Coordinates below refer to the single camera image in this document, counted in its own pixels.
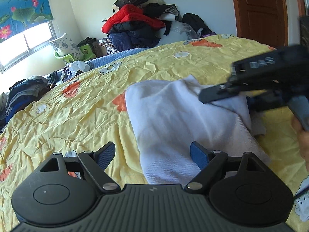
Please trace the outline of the person's right hand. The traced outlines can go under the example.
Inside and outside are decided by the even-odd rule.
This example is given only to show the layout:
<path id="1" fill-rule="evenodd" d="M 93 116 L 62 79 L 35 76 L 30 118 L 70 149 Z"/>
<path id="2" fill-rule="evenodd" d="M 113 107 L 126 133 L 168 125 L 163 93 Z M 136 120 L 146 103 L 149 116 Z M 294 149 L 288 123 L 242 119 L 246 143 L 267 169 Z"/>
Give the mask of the person's right hand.
<path id="1" fill-rule="evenodd" d="M 291 124 L 297 134 L 300 155 L 305 161 L 306 170 L 309 171 L 309 133 L 303 129 L 295 116 L 293 116 Z"/>

